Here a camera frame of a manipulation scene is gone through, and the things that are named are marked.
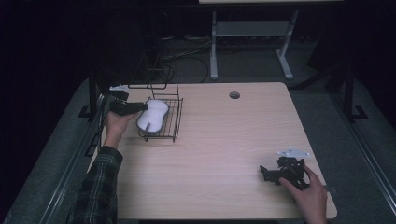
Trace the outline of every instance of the sleeve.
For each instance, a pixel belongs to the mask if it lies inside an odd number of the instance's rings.
[[[67,223],[117,223],[117,175],[122,155],[102,147],[78,185]]]

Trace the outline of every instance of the dark checkered sleeve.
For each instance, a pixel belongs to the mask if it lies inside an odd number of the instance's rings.
[[[122,155],[102,147],[76,190],[67,223],[117,223],[117,175]]]

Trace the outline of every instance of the light wood table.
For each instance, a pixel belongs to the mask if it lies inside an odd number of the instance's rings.
[[[306,164],[324,184],[315,154],[282,83],[179,84],[184,99],[179,135],[139,137],[134,121],[119,150],[119,218],[299,218],[283,187],[265,182],[260,165],[278,170],[278,151],[309,152]],[[166,91],[175,91],[168,86]],[[239,99],[229,93],[238,91]],[[145,102],[150,90],[128,90]],[[329,194],[327,217],[337,214]]]

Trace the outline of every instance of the person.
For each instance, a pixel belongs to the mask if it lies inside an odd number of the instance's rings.
[[[67,223],[117,223],[117,175],[122,155],[117,151],[128,123],[135,114],[119,116],[109,111],[106,115],[106,138],[90,171],[77,187]],[[292,195],[306,223],[322,224],[326,220],[327,192],[318,176],[307,166],[304,170],[310,186],[298,190],[287,179],[279,182]]]

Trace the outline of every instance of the white object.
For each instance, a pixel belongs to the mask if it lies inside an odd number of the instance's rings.
[[[146,133],[157,133],[163,127],[163,118],[169,106],[162,100],[149,100],[148,109],[137,120],[137,127]]]
[[[277,155],[283,156],[283,157],[311,157],[309,152],[303,152],[298,149],[290,147],[286,151],[278,151]]]

